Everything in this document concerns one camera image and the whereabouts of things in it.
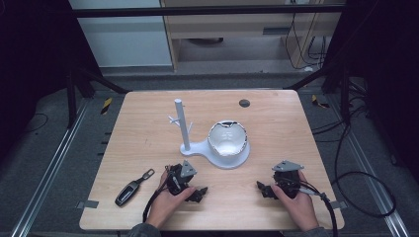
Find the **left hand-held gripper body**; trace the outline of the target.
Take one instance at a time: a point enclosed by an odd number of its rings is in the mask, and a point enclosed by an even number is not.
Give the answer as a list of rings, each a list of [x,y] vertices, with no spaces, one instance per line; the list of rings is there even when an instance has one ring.
[[[171,166],[167,176],[167,189],[176,196],[189,186],[189,182],[197,174],[197,170],[188,160],[182,164]]]

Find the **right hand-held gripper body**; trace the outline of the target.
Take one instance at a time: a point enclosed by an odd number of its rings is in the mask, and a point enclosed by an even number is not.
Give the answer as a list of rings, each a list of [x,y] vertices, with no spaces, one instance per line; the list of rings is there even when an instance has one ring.
[[[298,171],[302,169],[302,165],[288,160],[284,160],[272,168],[277,186],[281,188],[289,198],[295,198],[299,192],[300,178]]]

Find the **person's left hand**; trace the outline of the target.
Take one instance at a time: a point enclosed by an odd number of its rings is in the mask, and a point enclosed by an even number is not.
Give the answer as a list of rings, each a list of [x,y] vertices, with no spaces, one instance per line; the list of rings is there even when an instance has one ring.
[[[178,207],[196,190],[195,187],[188,187],[184,189],[180,194],[173,196],[166,189],[165,182],[167,176],[167,172],[164,172],[161,175],[160,183],[156,190],[157,197],[152,202],[148,216],[145,220],[147,224],[150,224],[156,228],[161,228],[178,209]]]

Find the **person's right hand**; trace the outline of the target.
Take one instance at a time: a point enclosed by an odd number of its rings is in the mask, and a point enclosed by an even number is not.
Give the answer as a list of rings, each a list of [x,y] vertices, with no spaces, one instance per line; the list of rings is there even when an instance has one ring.
[[[295,198],[290,198],[277,185],[272,185],[272,190],[285,207],[291,220],[302,232],[319,226],[312,199],[309,195],[298,193]]]

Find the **white stand with round base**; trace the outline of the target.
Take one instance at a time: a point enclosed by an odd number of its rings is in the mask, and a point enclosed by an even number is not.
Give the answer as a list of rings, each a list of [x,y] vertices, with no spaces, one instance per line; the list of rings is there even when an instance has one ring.
[[[192,142],[189,134],[192,128],[186,124],[186,117],[183,109],[183,102],[181,99],[174,100],[175,109],[177,116],[175,118],[169,117],[171,123],[175,123],[180,127],[183,143],[180,146],[180,152],[184,156],[202,156],[205,157],[211,164],[220,169],[235,169],[246,162],[250,155],[250,142],[248,140],[246,148],[238,155],[231,157],[222,157],[216,155],[215,152],[210,148],[207,137],[200,142]]]

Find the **black car key fob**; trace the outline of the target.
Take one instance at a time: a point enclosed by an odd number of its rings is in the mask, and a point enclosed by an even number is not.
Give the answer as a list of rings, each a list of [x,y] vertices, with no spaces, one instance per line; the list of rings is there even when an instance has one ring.
[[[154,175],[155,171],[149,169],[139,179],[129,182],[118,194],[115,199],[117,206],[124,206],[127,204],[133,196],[139,191],[140,185]]]

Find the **yellow black floor tape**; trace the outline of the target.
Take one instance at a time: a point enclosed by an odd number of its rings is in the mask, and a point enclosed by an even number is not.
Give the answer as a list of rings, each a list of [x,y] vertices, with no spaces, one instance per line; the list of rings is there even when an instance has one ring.
[[[319,107],[319,108],[323,108],[323,109],[329,109],[330,108],[329,104],[320,102],[316,95],[311,96],[311,103],[313,105],[315,105],[316,107]]]
[[[108,109],[109,109],[109,107],[112,103],[112,100],[113,100],[113,98],[111,98],[111,97],[107,98],[105,100],[104,105],[103,105],[103,107],[101,109],[101,112],[100,112],[101,115],[105,115],[107,113],[107,111],[108,111]]]

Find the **white cabinet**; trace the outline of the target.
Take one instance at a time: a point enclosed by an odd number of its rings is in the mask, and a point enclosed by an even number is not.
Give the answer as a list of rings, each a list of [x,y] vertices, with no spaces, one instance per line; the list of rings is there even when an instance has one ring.
[[[69,0],[73,10],[160,7],[160,0]],[[171,66],[163,18],[79,18],[101,68]]]

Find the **wooden cabinet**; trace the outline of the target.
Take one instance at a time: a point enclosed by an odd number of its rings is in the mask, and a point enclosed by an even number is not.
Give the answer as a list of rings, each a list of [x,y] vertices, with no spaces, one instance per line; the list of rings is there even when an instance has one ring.
[[[340,4],[346,0],[160,0],[163,7]],[[340,20],[337,13],[288,13],[167,16],[166,32],[175,46],[185,39],[279,36],[292,66],[308,62],[312,39],[331,37]]]

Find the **black curtain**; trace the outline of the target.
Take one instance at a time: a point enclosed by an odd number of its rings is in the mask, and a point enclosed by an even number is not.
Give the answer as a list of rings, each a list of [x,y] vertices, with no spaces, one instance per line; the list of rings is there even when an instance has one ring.
[[[66,87],[77,69],[101,73],[69,0],[0,0],[0,162],[38,101]]]
[[[341,55],[394,155],[419,183],[419,0],[344,0],[326,61]]]

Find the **aluminium floor rail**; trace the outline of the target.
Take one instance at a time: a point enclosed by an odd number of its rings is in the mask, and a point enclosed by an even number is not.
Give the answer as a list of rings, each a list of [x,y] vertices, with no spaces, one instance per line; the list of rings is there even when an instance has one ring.
[[[378,213],[366,211],[360,207],[357,207],[351,203],[347,198],[347,204],[351,205],[353,209],[362,213],[365,216],[373,217],[376,219],[383,219],[386,226],[391,233],[392,237],[411,237],[407,227],[404,224],[400,214],[397,211],[397,202],[388,185],[377,176],[377,172],[374,170],[372,164],[367,158],[366,153],[361,147],[359,139],[355,133],[351,130],[350,124],[345,124],[340,115],[340,101],[337,96],[327,95],[326,96],[331,110],[334,112],[338,119],[338,125],[342,128],[342,133],[338,139],[338,148],[334,158],[334,181],[338,190],[341,190],[340,181],[349,176],[360,176],[362,177],[368,187],[369,193],[372,195],[375,204],[378,209]],[[338,161],[340,152],[343,144],[349,146],[349,150],[352,153],[352,157],[357,164],[356,171],[347,171],[340,174],[338,172]]]
[[[90,99],[82,99],[79,108],[76,111],[76,118],[73,125],[66,129],[54,155],[51,158],[42,179],[40,180],[32,198],[27,204],[24,212],[14,226],[10,237],[27,237],[34,221],[36,220],[39,211],[44,203],[44,200],[49,193],[50,187],[54,182],[56,175],[59,172],[62,162],[79,130],[79,127],[85,118],[88,107],[91,104]]]

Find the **black frame leg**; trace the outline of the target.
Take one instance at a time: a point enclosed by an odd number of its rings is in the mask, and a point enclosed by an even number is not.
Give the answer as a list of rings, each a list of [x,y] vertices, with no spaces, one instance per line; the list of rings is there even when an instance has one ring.
[[[322,85],[323,92],[331,93],[337,86],[340,86],[340,115],[344,123],[349,124],[349,66],[345,62],[329,63],[302,80],[285,87],[285,90],[297,91],[322,76],[326,77]]]
[[[111,89],[118,94],[128,93],[124,89],[111,81],[105,79],[103,76],[97,75],[84,68],[71,69],[66,76],[66,91],[67,91],[67,105],[68,105],[68,128],[71,128],[77,119],[77,104],[75,89],[78,89],[83,98],[92,98],[95,95],[95,89],[91,85],[91,81]]]

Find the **black horizontal frame bar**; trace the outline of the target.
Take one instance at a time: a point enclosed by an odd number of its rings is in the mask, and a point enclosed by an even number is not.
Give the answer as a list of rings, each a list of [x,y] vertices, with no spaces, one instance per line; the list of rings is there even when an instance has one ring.
[[[241,14],[288,14],[288,13],[336,13],[347,9],[346,4],[305,5],[244,5],[244,6],[198,6],[127,9],[72,10],[77,18],[100,17],[154,17],[154,16],[200,16]]]

